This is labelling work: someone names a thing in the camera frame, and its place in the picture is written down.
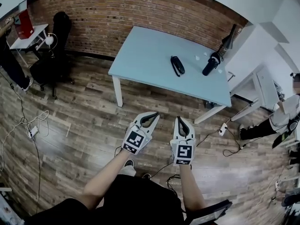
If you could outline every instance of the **office chair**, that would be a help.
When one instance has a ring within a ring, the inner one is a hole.
[[[41,91],[46,85],[52,86],[52,97],[55,96],[57,82],[74,81],[69,77],[71,65],[65,53],[65,45],[71,30],[71,20],[64,12],[58,12],[53,18],[54,41],[50,45],[50,51],[30,67],[33,79],[40,84]]]

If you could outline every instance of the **power strip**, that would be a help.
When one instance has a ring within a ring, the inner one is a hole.
[[[226,131],[226,129],[227,129],[227,124],[226,124],[226,123],[223,123],[222,127],[221,127],[220,130],[219,130],[219,135],[220,135],[220,136],[223,136],[224,133],[225,133],[225,131]]]
[[[33,138],[38,133],[37,126],[34,126],[33,129],[28,133],[29,138]]]

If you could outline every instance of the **white table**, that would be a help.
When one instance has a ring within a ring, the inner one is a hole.
[[[123,106],[120,78],[231,106],[224,64],[208,76],[202,74],[213,52],[168,33],[133,27],[108,72],[112,75],[118,106]],[[178,56],[185,68],[180,77],[172,68],[171,56]]]
[[[273,107],[274,104],[276,104],[279,101],[274,81],[266,67],[259,67],[256,71],[254,71],[250,76],[248,76],[244,81],[242,81],[230,92],[231,96],[238,93],[243,88],[243,86],[251,80],[254,83],[255,91],[257,93],[257,100],[254,103],[252,103],[248,109],[232,117],[231,121],[236,121],[237,119],[240,119],[241,117],[253,112],[261,106],[267,108]],[[226,106],[224,105],[215,106],[199,118],[195,119],[194,123],[197,124],[208,119],[209,117],[221,111],[225,107]]]
[[[48,26],[48,24],[43,24],[43,25],[37,25],[37,26],[34,26],[33,29],[34,29],[34,32],[33,34],[28,38],[28,39],[20,39],[18,38],[14,44],[11,45],[10,49],[16,49],[19,56],[22,58],[23,62],[28,66],[27,62],[25,61],[25,59],[23,58],[23,56],[20,54],[20,50],[21,49],[26,49],[28,48],[29,46],[32,45],[34,39],[36,38],[39,38],[39,41],[41,41],[41,43],[36,47],[36,50],[38,50],[41,45],[43,45],[43,43],[45,42],[45,39],[47,38],[47,35],[46,35],[46,32],[45,32],[45,28]],[[39,34],[40,33],[43,33],[44,34],[44,37],[45,38],[42,38]]]

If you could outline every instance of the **white sleeve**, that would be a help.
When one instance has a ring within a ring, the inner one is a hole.
[[[289,114],[295,109],[297,109],[297,104],[299,103],[299,95],[293,95],[289,97],[286,101],[282,102],[283,110],[285,114]]]

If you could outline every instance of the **red box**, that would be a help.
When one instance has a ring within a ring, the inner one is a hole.
[[[15,29],[20,39],[28,39],[33,33],[33,27],[27,9],[15,17]]]

